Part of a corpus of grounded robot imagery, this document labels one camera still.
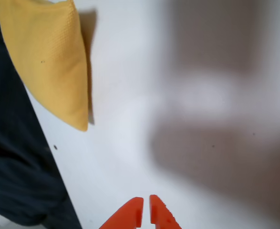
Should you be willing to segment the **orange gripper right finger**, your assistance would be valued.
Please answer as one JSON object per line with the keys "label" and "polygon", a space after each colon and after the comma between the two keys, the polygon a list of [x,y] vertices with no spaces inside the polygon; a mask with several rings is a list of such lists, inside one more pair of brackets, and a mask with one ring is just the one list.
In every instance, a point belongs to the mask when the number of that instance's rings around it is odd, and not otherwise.
{"label": "orange gripper right finger", "polygon": [[157,196],[150,195],[150,221],[156,229],[181,229],[165,203]]}

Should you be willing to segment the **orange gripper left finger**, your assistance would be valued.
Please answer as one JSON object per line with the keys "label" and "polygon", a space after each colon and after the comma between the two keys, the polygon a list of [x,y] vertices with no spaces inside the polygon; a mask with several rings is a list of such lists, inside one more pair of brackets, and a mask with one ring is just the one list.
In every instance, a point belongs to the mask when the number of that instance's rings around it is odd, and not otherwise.
{"label": "orange gripper left finger", "polygon": [[142,225],[144,199],[135,197],[122,205],[100,229],[136,229]]}

